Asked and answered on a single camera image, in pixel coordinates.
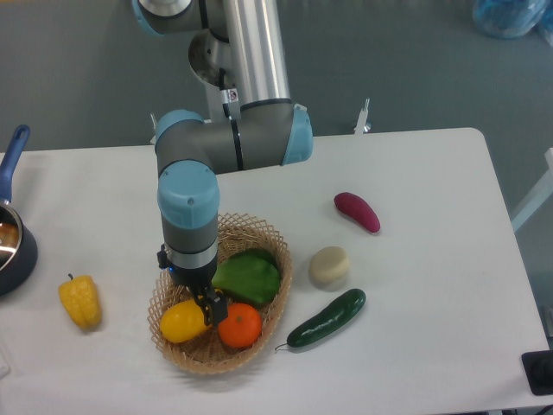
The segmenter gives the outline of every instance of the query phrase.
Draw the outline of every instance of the orange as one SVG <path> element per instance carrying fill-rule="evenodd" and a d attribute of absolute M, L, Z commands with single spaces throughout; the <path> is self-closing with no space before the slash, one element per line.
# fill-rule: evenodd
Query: orange
<path fill-rule="evenodd" d="M 233 303 L 228 306 L 228 317 L 217 330 L 221 341 L 231 348 L 248 348 L 261 335 L 261 316 L 249 304 Z"/>

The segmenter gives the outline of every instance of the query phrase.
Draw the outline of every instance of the cucumber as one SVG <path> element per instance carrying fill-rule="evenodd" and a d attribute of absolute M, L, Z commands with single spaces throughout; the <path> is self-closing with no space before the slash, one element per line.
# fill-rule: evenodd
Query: cucumber
<path fill-rule="evenodd" d="M 319 314 L 300 324 L 288 335 L 286 343 L 291 348 L 302 348 L 315 343 L 349 322 L 365 305 L 366 295 L 359 288 L 346 291 L 334 299 Z"/>
<path fill-rule="evenodd" d="M 255 252 L 241 252 L 219 265 L 212 285 L 241 303 L 261 307 L 270 303 L 280 289 L 280 273 L 269 262 L 272 256 Z"/>

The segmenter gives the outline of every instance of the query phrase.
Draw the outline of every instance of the round bread roll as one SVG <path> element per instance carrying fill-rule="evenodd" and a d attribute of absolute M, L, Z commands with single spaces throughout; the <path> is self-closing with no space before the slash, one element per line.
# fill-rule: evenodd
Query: round bread roll
<path fill-rule="evenodd" d="M 317 285 L 338 289 L 349 271 L 349 258 L 339 246 L 328 246 L 316 253 L 309 264 L 309 275 Z"/>

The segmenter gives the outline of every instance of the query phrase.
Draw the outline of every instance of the white table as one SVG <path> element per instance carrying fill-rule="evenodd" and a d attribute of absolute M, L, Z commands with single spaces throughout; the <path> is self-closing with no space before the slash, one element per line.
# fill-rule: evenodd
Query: white table
<path fill-rule="evenodd" d="M 201 377 L 165 361 L 147 308 L 162 243 L 150 146 L 23 154 L 13 206 L 40 258 L 0 298 L 0 413 L 433 414 L 553 403 L 535 397 L 520 355 L 546 349 L 493 166 L 476 130 L 318 137 L 306 162 L 219 177 L 221 212 L 265 218 L 289 242 L 295 276 L 266 349 L 234 373 Z M 370 235 L 333 198 L 362 195 Z M 339 293 L 308 279 L 310 257 L 346 249 L 347 288 L 368 304 L 305 353 L 273 353 Z M 105 320 L 83 335 L 60 305 L 68 272 L 97 281 Z"/>

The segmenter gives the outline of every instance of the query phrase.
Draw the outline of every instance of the vegetable stem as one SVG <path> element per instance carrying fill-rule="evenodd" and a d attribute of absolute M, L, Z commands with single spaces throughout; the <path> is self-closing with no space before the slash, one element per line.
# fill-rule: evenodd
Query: vegetable stem
<path fill-rule="evenodd" d="M 276 346 L 275 347 L 275 353 L 279 350 L 284 350 L 283 348 L 281 348 L 283 346 L 288 346 L 288 343 L 283 343 L 283 344 L 279 344 L 278 346 Z"/>

